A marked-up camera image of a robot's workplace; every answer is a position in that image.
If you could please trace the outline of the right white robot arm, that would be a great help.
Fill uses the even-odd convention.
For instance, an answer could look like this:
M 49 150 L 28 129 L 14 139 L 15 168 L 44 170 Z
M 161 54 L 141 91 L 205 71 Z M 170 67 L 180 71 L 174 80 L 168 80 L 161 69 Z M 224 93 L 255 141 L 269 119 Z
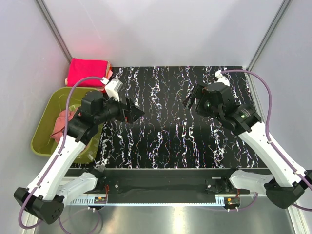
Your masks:
M 247 143 L 270 170 L 269 175 L 231 169 L 220 184 L 226 193 L 249 190 L 266 197 L 277 207 L 286 209 L 293 205 L 312 183 L 312 172 L 297 165 L 271 138 L 267 139 L 265 123 L 249 104 L 236 103 L 231 89 L 222 82 L 209 86 L 197 84 L 183 101 L 203 117 L 218 120 L 221 125 Z

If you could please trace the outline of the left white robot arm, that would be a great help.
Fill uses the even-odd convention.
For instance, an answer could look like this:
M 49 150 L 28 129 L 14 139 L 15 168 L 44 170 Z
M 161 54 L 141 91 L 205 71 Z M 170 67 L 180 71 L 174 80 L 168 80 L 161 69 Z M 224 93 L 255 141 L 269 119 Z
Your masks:
M 100 91 L 89 91 L 81 100 L 74 117 L 65 124 L 64 135 L 48 162 L 37 177 L 26 187 L 18 187 L 14 192 L 15 200 L 21 205 L 22 213 L 30 213 L 46 224 L 54 223 L 65 206 L 85 192 L 100 193 L 105 188 L 103 173 L 92 169 L 79 177 L 61 185 L 61 181 L 77 156 L 86 148 L 99 126 L 111 120 L 134 123 L 144 111 L 139 109 L 128 97 L 126 102 L 107 98 Z

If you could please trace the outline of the salmon pink t shirt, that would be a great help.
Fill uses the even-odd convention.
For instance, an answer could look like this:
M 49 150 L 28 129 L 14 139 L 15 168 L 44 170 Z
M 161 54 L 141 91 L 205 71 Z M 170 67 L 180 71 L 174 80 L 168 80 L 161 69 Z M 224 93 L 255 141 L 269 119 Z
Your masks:
M 59 143 L 60 138 L 63 136 L 63 131 L 65 128 L 65 116 L 66 111 L 65 110 L 61 111 L 55 121 L 53 131 L 50 134 L 50 138 L 53 139 L 57 144 Z

